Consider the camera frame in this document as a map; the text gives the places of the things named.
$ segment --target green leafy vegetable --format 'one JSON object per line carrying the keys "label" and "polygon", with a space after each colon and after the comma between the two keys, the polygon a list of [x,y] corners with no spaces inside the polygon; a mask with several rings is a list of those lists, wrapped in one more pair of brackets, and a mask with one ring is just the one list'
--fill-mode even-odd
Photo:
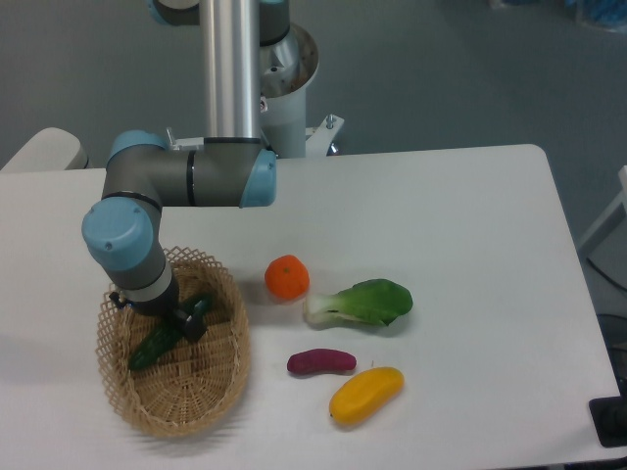
{"label": "green leafy vegetable", "polygon": [[307,295],[305,319],[311,324],[344,319],[388,326],[412,307],[405,287],[388,279],[371,279],[332,296]]}

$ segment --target green cucumber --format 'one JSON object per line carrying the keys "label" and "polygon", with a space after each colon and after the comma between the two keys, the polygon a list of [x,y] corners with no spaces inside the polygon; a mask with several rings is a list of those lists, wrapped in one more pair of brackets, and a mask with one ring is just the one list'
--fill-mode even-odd
{"label": "green cucumber", "polygon": [[[190,313],[194,318],[203,318],[211,309],[212,297],[210,294],[197,294],[185,302],[179,308]],[[130,370],[141,370],[153,365],[157,359],[176,346],[183,338],[183,332],[169,322],[162,320],[148,333],[141,344],[128,360]]]}

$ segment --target woven basket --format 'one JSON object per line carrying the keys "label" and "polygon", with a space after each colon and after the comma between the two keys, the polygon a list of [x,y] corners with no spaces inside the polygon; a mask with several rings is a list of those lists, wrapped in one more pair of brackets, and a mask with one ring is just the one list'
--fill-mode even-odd
{"label": "woven basket", "polygon": [[186,340],[156,365],[128,370],[128,358],[160,321],[120,311],[105,294],[98,321],[99,370],[109,403],[132,427],[155,437],[186,436],[207,428],[237,401],[250,368],[248,317],[237,284],[213,257],[196,250],[165,250],[179,283],[180,299],[210,291],[208,330]]}

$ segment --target toy vegetable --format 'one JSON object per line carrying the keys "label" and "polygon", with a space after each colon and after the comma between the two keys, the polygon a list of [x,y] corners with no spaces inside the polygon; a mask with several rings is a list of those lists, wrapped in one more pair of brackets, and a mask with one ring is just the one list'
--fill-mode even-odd
{"label": "toy vegetable", "polygon": [[348,372],[356,366],[357,360],[351,354],[325,349],[299,352],[287,361],[287,370],[295,375],[315,372]]}
{"label": "toy vegetable", "polygon": [[[180,305],[180,309],[195,318],[202,318],[212,306],[210,294],[197,294]],[[162,320],[137,347],[128,360],[130,370],[144,369],[157,362],[157,359],[176,346],[183,332],[169,322]]]}
{"label": "toy vegetable", "polygon": [[338,424],[359,424],[394,397],[404,384],[403,374],[394,367],[366,370],[335,393],[329,403],[329,412]]}
{"label": "toy vegetable", "polygon": [[279,299],[292,301],[310,288],[307,268],[293,255],[275,259],[265,270],[265,285]]}
{"label": "toy vegetable", "polygon": [[336,319],[388,326],[413,307],[411,293],[387,279],[371,279],[332,296],[309,294],[305,319],[312,324]]}

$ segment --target yellow mango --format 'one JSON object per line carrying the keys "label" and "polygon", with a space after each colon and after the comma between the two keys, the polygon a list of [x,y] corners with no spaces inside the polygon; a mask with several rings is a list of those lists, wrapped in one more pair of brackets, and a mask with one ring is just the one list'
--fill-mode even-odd
{"label": "yellow mango", "polygon": [[359,424],[394,397],[404,384],[403,374],[394,367],[366,370],[335,393],[329,403],[329,412],[339,424]]}

